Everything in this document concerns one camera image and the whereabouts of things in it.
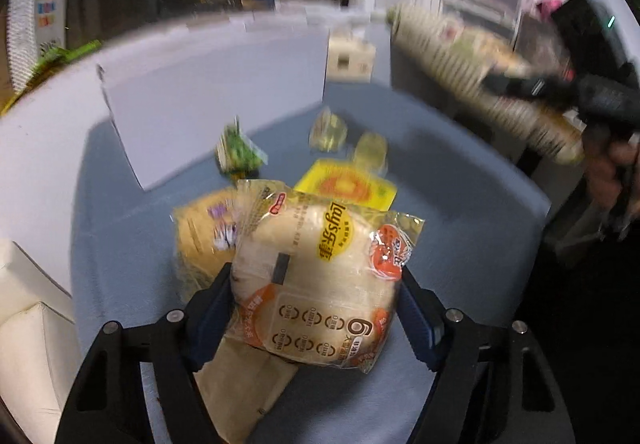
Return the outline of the right hand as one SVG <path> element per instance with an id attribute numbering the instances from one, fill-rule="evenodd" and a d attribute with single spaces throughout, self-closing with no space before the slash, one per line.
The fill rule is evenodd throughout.
<path id="1" fill-rule="evenodd" d="M 587 129 L 582 133 L 582 150 L 590 196 L 602 210 L 611 210 L 622 190 L 616 169 L 639 163 L 639 145 L 611 141 L 605 130 Z"/>

